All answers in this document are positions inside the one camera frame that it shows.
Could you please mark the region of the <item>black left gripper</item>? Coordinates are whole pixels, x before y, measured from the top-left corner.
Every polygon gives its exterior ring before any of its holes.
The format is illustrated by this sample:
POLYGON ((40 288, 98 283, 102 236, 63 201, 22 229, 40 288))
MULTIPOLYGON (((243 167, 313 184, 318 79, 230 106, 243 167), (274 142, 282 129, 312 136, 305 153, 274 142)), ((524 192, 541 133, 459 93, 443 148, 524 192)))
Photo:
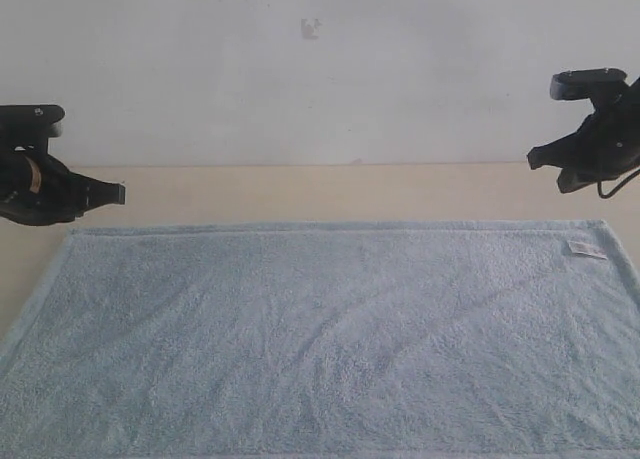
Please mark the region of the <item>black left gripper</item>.
POLYGON ((88 179, 49 154, 1 149, 3 219, 25 226, 50 226, 125 203, 122 184, 88 179))

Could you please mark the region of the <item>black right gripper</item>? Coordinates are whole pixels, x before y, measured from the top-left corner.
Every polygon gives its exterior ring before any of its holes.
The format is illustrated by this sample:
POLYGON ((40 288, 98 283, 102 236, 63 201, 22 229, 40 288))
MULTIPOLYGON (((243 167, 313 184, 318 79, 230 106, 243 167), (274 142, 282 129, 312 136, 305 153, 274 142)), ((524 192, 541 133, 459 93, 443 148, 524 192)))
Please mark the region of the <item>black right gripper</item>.
POLYGON ((584 99, 591 103, 593 112, 569 135, 533 147, 527 153, 529 168, 560 168, 556 184, 561 194, 616 179, 637 168, 639 83, 626 84, 616 96, 584 99))

